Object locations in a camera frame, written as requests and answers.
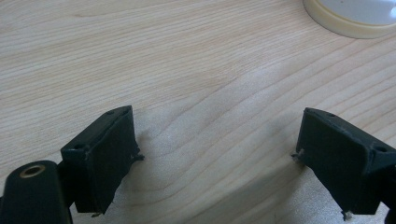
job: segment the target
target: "wooden table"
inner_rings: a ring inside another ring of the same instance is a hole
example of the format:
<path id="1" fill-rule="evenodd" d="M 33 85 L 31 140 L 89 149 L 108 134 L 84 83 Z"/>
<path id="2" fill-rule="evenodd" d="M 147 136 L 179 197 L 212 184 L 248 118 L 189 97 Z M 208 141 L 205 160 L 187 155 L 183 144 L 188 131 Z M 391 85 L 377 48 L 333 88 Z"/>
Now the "wooden table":
<path id="1" fill-rule="evenodd" d="M 2 1 L 0 188 L 132 105 L 147 159 L 75 223 L 343 223 L 290 154 L 307 106 L 396 146 L 395 37 L 334 34 L 297 0 Z"/>

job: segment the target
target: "black plastic part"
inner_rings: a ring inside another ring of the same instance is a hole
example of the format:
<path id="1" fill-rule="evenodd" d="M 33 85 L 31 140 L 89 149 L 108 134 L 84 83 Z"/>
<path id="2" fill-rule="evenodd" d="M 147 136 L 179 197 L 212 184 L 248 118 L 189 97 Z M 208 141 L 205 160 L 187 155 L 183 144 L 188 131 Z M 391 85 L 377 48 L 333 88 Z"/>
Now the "black plastic part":
<path id="1" fill-rule="evenodd" d="M 394 148 L 333 114 L 307 108 L 296 151 L 344 212 L 373 215 L 381 201 L 395 209 Z"/>
<path id="2" fill-rule="evenodd" d="M 72 223 L 55 162 L 32 162 L 8 176 L 0 223 Z"/>
<path id="3" fill-rule="evenodd" d="M 81 213 L 105 213 L 134 161 L 143 160 L 134 140 L 130 106 L 106 112 L 61 149 L 64 191 Z"/>

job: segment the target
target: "round hole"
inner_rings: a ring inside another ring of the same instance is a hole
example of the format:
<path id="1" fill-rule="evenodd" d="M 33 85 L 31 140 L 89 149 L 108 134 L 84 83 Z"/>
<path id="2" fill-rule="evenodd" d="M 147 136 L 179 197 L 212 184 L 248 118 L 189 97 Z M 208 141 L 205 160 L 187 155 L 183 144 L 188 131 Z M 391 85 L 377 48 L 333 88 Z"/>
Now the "round hole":
<path id="1" fill-rule="evenodd" d="M 375 147 L 375 150 L 381 151 L 381 152 L 387 152 L 387 149 L 384 147 Z"/>
<path id="2" fill-rule="evenodd" d="M 20 177 L 21 178 L 30 178 L 35 175 L 41 174 L 45 169 L 46 169 L 46 167 L 43 165 L 33 165 L 33 166 L 30 166 L 30 167 L 24 169 L 21 172 Z"/>
<path id="3" fill-rule="evenodd" d="M 84 148 L 84 147 L 85 147 L 84 144 L 77 144 L 77 145 L 74 146 L 74 149 L 81 149 L 81 148 Z"/>

